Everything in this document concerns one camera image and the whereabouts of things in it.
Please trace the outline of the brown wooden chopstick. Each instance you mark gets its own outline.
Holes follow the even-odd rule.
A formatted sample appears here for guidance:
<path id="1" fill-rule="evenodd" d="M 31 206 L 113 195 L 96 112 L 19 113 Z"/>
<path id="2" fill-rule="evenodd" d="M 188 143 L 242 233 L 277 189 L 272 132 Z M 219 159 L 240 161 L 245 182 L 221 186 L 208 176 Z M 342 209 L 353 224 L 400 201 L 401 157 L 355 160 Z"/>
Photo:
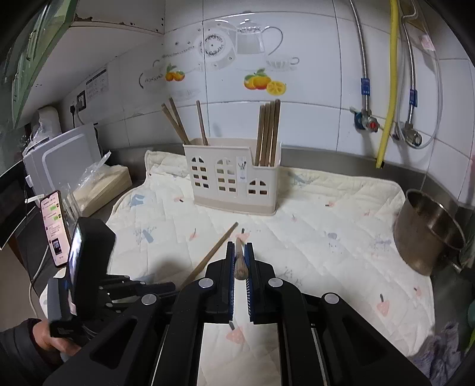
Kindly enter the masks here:
<path id="1" fill-rule="evenodd" d="M 211 259 L 214 257 L 214 255 L 217 253 L 217 251 L 220 249 L 222 244 L 227 241 L 227 239 L 232 235 L 233 231 L 236 229 L 238 226 L 238 222 L 235 222 L 224 234 L 223 236 L 217 241 L 216 244 L 211 248 L 211 250 L 208 251 L 208 253 L 202 258 L 202 260 L 199 262 L 199 264 L 191 271 L 191 273 L 187 276 L 187 278 L 184 280 L 181 288 L 184 288 L 191 282 L 193 282 L 196 277 L 206 268 L 207 264 L 211 261 Z"/>
<path id="2" fill-rule="evenodd" d="M 236 280 L 244 281 L 248 278 L 249 272 L 244 258 L 244 244 L 238 236 L 236 238 L 236 258 L 234 266 L 234 277 Z"/>

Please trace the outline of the smartphone with lit screen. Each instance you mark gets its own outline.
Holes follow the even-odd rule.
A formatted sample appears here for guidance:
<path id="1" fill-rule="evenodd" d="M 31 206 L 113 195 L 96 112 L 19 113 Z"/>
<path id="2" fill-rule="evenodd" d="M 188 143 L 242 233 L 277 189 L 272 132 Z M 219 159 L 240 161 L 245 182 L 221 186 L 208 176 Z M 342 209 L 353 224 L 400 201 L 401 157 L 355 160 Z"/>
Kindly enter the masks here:
<path id="1" fill-rule="evenodd" d="M 69 260 L 70 240 L 60 192 L 44 196 L 40 201 L 40 211 L 53 263 L 61 268 Z"/>

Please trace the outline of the cream quilted mat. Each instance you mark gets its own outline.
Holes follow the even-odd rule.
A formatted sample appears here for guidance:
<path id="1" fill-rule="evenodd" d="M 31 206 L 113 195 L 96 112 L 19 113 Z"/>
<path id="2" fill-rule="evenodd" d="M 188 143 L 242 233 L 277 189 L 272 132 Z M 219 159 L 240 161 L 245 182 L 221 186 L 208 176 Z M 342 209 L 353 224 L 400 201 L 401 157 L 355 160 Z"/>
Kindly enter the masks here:
<path id="1" fill-rule="evenodd" d="M 351 335 L 366 385 L 427 385 L 410 361 L 432 333 L 432 283 L 398 254 L 393 238 L 405 195 L 397 183 L 283 167 L 272 216 L 193 201 L 185 158 L 146 153 L 146 179 L 113 206 L 109 271 L 181 285 L 226 231 L 302 293 L 334 293 L 360 315 Z"/>

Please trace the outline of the white utensil holder caddy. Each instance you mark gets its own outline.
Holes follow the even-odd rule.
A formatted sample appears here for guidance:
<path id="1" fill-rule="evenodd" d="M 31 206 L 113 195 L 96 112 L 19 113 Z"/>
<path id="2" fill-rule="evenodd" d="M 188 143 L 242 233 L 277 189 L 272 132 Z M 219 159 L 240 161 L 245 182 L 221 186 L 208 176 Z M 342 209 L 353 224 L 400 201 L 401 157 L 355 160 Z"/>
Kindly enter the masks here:
<path id="1" fill-rule="evenodd" d="M 255 139 L 195 138 L 183 147 L 196 205 L 258 216 L 277 209 L 281 145 L 272 167 L 254 164 Z"/>

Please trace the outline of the bagged beige box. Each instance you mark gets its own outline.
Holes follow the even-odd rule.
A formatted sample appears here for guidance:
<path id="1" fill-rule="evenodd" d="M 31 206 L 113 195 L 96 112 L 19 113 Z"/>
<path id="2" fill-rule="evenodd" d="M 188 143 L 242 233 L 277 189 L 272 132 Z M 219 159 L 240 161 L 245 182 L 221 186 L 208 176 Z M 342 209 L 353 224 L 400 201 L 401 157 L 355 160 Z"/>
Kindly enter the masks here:
<path id="1" fill-rule="evenodd" d="M 66 213 L 74 220 L 89 217 L 112 199 L 132 187 L 129 169 L 122 165 L 109 166 L 111 152 L 87 167 L 76 183 L 65 183 L 60 192 L 65 194 Z"/>

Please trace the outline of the white appliance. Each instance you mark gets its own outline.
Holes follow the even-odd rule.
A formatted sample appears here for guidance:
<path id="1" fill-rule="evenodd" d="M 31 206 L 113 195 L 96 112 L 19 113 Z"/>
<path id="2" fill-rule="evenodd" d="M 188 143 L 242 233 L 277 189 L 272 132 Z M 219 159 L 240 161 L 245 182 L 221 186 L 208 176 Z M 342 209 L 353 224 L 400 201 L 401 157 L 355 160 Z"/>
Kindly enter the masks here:
<path id="1" fill-rule="evenodd" d="M 75 186 L 85 170 L 102 158 L 92 124 L 63 132 L 52 106 L 35 112 L 33 139 L 23 151 L 26 183 L 35 194 Z"/>

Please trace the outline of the chopstick in holder left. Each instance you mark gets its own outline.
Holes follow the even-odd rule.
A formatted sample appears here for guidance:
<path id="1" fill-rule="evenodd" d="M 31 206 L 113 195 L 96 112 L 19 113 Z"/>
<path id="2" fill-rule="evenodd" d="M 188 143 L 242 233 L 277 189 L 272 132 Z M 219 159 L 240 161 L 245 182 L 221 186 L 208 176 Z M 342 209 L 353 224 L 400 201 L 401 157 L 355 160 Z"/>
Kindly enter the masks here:
<path id="1" fill-rule="evenodd" d="M 206 132 L 205 132 L 205 123 L 204 123 L 204 118 L 202 114 L 201 103 L 199 100 L 196 101 L 196 106 L 197 106 L 197 114 L 198 114 L 198 119 L 199 119 L 199 124 L 200 124 L 201 140 L 202 140 L 203 145 L 208 146 L 208 139 L 206 137 Z"/>

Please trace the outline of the chopstick in holder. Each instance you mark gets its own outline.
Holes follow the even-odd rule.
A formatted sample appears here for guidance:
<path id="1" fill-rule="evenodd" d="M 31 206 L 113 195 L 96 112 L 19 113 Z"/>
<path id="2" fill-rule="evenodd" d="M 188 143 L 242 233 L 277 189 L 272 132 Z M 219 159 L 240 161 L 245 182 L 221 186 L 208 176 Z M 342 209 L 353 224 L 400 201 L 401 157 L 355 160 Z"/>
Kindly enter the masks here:
<path id="1" fill-rule="evenodd" d="M 280 109 L 280 99 L 259 107 L 259 125 L 254 156 L 256 167 L 274 167 L 276 165 Z"/>
<path id="2" fill-rule="evenodd" d="M 197 114 L 198 114 L 198 119 L 199 119 L 199 124 L 200 124 L 201 140 L 202 140 L 203 145 L 208 146 L 208 139 L 206 137 L 206 132 L 205 132 L 205 123 L 204 123 L 204 118 L 202 114 L 201 103 L 199 100 L 196 101 L 196 106 L 197 106 Z"/>

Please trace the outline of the stainless steel pot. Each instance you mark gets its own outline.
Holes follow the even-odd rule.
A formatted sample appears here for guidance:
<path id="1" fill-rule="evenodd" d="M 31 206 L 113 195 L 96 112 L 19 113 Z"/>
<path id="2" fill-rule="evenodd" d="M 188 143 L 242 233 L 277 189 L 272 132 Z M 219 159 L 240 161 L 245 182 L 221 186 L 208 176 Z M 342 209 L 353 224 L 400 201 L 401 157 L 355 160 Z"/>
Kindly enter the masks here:
<path id="1" fill-rule="evenodd" d="M 406 193 L 393 236 L 401 258 L 423 276 L 447 261 L 456 262 L 466 246 L 465 234 L 447 209 L 416 189 Z"/>

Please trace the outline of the chopstick in holder right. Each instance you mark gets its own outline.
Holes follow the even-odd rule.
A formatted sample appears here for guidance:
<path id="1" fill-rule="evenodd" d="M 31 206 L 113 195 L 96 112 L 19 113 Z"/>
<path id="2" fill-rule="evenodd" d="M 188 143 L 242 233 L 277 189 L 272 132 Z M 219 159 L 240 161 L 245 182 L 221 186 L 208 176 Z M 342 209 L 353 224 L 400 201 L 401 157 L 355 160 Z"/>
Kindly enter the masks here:
<path id="1" fill-rule="evenodd" d="M 256 167 L 274 167 L 276 165 L 280 109 L 280 99 L 259 107 L 259 125 L 254 156 Z"/>

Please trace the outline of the metal water valve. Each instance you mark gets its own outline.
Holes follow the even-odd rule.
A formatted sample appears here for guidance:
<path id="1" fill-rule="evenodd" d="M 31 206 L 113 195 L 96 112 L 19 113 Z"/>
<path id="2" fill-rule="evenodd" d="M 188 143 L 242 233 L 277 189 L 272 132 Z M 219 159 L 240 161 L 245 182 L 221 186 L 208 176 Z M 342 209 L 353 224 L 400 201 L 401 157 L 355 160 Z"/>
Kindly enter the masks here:
<path id="1" fill-rule="evenodd" d="M 354 126 L 356 129 L 376 133 L 381 128 L 378 120 L 372 115 L 370 110 L 356 110 L 351 107 L 349 111 L 354 115 Z"/>

